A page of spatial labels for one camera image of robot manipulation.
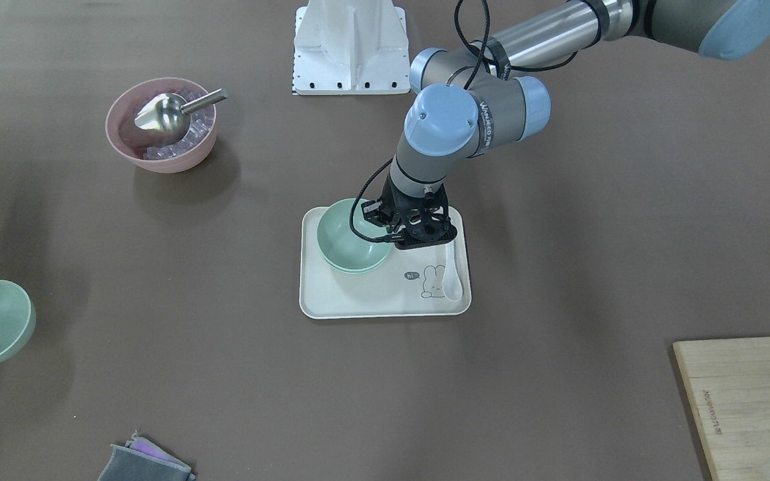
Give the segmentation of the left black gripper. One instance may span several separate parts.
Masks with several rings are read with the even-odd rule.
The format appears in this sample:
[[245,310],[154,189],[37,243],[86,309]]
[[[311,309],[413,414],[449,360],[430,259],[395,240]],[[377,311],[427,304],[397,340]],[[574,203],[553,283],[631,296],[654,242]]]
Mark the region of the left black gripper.
[[445,245],[458,237],[445,186],[413,197],[387,180],[381,197],[364,202],[361,213],[364,221],[387,229],[387,234],[379,237],[362,235],[369,243],[393,243],[398,250],[410,250]]

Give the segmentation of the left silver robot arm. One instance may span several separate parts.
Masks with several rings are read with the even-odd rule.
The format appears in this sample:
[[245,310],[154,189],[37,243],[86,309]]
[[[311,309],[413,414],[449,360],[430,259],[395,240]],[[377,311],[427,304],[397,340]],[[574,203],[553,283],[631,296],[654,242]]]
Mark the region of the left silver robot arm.
[[546,127],[550,94],[537,72],[562,67],[602,41],[645,37],[731,61],[770,36],[770,1],[566,1],[517,25],[464,41],[462,51],[428,48],[410,64],[416,98],[381,195],[355,200],[351,213],[385,235],[349,228],[367,243],[421,249],[451,243],[445,178],[453,165]]

